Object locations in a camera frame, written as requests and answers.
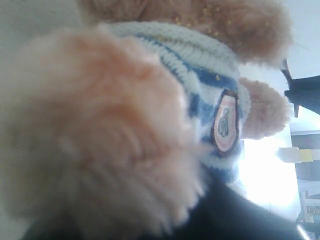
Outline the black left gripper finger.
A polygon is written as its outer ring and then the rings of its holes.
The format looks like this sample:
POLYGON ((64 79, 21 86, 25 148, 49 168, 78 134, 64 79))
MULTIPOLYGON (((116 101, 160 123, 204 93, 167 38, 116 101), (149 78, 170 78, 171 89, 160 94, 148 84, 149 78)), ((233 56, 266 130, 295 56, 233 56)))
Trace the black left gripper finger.
POLYGON ((304 228, 237 194, 215 176, 119 175, 90 189, 103 204, 77 226, 36 222, 26 240, 305 240, 304 228))

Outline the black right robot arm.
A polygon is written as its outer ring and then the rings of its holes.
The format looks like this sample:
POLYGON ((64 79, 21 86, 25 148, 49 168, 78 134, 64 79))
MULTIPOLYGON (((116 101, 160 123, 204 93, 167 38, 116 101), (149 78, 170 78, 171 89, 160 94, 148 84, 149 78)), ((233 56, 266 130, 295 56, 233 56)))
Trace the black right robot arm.
POLYGON ((284 91, 284 96, 293 104, 294 117, 298 118, 300 107, 319 115, 320 76, 293 79, 286 59, 283 60, 283 69, 281 72, 288 84, 288 90, 284 91))

